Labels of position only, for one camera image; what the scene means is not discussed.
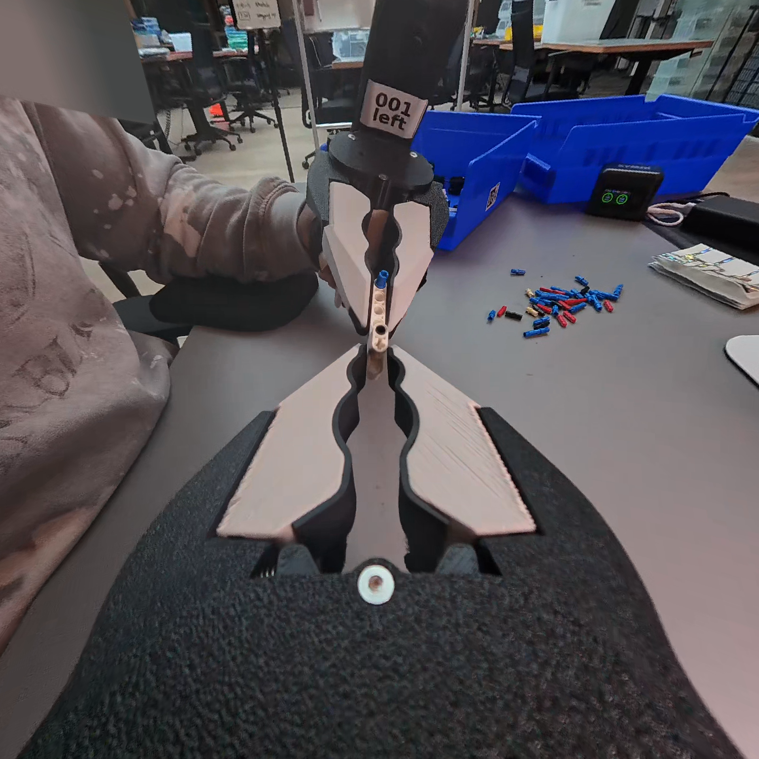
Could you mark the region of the pile of small brick pins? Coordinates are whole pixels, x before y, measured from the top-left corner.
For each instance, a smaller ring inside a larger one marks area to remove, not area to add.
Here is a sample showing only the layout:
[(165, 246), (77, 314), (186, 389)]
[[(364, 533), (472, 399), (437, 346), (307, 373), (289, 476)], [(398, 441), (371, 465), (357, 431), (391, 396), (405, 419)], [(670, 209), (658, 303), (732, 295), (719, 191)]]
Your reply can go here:
[(614, 313), (616, 303), (624, 292), (623, 284), (611, 289), (594, 288), (583, 276), (575, 276), (573, 287), (541, 285), (525, 287), (523, 302), (511, 298), (498, 308), (488, 311), (485, 324), (512, 323), (522, 328), (524, 340), (547, 337), (555, 328), (563, 331), (578, 322), (578, 315)]

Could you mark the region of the paper flip chart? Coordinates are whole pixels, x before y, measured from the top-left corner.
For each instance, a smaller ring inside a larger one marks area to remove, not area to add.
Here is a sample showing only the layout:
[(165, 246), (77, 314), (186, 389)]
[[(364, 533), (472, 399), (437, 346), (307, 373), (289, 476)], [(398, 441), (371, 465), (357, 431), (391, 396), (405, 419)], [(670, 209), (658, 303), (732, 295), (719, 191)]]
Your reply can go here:
[(230, 1), (234, 25), (239, 30), (275, 30), (281, 28), (277, 1)]

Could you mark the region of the white brick beam with holes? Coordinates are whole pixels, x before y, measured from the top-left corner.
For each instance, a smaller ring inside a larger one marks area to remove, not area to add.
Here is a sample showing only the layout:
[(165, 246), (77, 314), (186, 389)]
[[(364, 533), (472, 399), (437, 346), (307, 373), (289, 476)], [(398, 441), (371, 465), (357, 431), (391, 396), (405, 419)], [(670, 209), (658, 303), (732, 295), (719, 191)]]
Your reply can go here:
[(366, 378), (371, 380), (382, 374), (389, 346), (388, 286), (378, 290), (374, 282), (370, 287), (366, 334)]

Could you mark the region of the person's torso in grey sweatshirt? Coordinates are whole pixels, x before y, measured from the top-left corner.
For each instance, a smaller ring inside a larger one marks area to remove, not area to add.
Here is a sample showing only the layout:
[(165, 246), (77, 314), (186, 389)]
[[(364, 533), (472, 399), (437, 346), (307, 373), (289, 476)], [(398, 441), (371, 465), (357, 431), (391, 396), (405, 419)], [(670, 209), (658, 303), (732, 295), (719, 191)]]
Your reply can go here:
[(1, 641), (144, 447), (173, 350), (81, 263), (149, 269), (182, 165), (114, 119), (2, 96)]

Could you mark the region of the long blue plastic bin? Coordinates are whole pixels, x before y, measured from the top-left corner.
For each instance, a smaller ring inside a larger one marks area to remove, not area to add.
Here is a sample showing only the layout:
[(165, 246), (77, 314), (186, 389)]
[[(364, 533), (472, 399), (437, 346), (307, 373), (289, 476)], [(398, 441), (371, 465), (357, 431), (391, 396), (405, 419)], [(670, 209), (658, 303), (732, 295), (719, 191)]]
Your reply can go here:
[(606, 164), (658, 166), (663, 195), (702, 191), (758, 112), (661, 95), (521, 103), (510, 115), (537, 119), (521, 185), (545, 204), (588, 201)]

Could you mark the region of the grey desk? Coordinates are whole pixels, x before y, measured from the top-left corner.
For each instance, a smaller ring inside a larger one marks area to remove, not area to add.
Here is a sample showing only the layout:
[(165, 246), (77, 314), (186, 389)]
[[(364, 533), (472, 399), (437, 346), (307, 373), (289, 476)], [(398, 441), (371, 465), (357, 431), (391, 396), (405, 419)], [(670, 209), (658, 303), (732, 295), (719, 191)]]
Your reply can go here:
[[(434, 259), (396, 344), (552, 461), (619, 538), (692, 684), (757, 757), (757, 387), (726, 342), (736, 313), (648, 267), (672, 245), (644, 226), (509, 197)], [(614, 313), (524, 340), (489, 310), (525, 287), (623, 284)], [(2, 656), (2, 757), (16, 757), (75, 667), (121, 566), (158, 512), (258, 413), (356, 342), (320, 287), (263, 335), (195, 329), (140, 459), (45, 585)]]

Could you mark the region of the wooden table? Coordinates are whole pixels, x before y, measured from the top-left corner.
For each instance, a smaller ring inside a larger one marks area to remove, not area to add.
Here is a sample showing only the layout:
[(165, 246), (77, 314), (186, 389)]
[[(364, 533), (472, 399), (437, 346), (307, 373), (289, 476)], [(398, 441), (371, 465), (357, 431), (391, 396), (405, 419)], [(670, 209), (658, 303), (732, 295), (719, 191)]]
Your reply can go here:
[(640, 94), (650, 67), (680, 55), (701, 54), (713, 40), (596, 40), (579, 43), (542, 43), (528, 39), (473, 40), (478, 48), (493, 51), (487, 59), (486, 90), (476, 94), (472, 107), (510, 111), (519, 103), (577, 100), (590, 78), (606, 61), (625, 59), (637, 64), (626, 96)]

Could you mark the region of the open blue plastic bin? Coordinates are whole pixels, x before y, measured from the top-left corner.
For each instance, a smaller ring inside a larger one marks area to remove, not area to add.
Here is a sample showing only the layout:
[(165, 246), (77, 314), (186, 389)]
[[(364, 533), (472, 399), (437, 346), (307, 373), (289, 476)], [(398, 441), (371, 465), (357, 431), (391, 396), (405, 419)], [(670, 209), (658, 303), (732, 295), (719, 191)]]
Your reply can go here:
[(452, 251), (510, 195), (529, 153), (539, 116), (429, 110), (412, 148), (431, 164), (447, 210), (432, 245)]

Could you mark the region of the stack of paper booklets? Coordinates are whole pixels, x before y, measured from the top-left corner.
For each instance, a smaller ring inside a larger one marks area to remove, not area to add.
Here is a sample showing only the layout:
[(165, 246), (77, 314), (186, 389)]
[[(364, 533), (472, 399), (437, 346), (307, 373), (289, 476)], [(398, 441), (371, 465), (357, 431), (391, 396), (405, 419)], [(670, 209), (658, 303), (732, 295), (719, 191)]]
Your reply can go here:
[(758, 306), (758, 264), (696, 244), (655, 256), (649, 267), (737, 310)]

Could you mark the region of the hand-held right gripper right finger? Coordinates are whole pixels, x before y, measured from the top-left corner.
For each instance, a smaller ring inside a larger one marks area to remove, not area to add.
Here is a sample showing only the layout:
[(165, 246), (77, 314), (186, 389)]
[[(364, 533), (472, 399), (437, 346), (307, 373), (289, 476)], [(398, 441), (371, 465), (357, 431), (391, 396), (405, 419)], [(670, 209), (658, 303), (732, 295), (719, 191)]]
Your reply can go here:
[(455, 544), (536, 533), (536, 521), (498, 448), (498, 414), (407, 351), (388, 354), (395, 422), (405, 435), (398, 513), (409, 571), (435, 571)]

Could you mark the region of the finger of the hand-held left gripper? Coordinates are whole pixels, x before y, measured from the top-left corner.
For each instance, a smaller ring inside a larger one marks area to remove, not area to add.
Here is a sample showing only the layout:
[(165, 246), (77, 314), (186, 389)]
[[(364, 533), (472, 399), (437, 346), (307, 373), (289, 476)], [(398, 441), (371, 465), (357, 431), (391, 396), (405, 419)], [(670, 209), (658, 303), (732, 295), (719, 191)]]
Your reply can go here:
[(369, 330), (373, 280), (365, 256), (369, 243), (363, 224), (370, 200), (352, 185), (329, 183), (329, 220), (323, 232), (323, 256), (336, 293), (353, 316), (357, 330)]
[(384, 263), (388, 265), (386, 324), (398, 325), (407, 313), (432, 260), (430, 208), (397, 204), (384, 228)]

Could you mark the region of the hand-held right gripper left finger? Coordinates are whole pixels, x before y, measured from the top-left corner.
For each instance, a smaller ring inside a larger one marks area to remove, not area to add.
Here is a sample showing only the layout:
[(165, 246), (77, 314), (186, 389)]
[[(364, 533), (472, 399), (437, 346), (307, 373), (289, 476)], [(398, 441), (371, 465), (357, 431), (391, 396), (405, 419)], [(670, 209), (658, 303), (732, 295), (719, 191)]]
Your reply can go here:
[(216, 527), (226, 539), (307, 548), (322, 572), (342, 572), (355, 523), (347, 442), (359, 420), (364, 347), (355, 345), (271, 413)]

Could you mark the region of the person's left forearm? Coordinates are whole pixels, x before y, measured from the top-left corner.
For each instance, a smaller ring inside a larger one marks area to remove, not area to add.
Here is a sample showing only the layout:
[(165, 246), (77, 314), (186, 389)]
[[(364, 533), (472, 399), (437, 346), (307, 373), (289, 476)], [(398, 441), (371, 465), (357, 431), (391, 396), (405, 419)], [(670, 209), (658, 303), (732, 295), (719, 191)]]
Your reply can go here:
[(71, 211), (77, 251), (159, 284), (218, 276), (274, 282), (319, 269), (314, 215), (276, 177), (252, 189), (222, 185), (137, 143), (84, 211)]

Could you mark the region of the black flat box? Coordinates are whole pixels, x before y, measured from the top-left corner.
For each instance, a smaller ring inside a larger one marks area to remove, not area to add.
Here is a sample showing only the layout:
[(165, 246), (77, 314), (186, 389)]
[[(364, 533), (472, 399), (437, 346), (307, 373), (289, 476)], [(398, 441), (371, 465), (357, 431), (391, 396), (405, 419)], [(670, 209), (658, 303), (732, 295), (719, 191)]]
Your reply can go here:
[(757, 252), (758, 204), (724, 195), (707, 197), (694, 204), (681, 230), (702, 242), (719, 242)]

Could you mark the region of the black power bank with display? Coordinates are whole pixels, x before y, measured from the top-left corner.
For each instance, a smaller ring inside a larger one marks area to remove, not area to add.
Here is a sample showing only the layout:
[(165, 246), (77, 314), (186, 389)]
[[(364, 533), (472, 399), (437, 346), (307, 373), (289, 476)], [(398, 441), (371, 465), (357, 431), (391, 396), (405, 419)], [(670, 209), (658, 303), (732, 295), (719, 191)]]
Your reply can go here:
[(659, 166), (622, 163), (602, 167), (584, 212), (588, 215), (640, 223), (665, 177)]

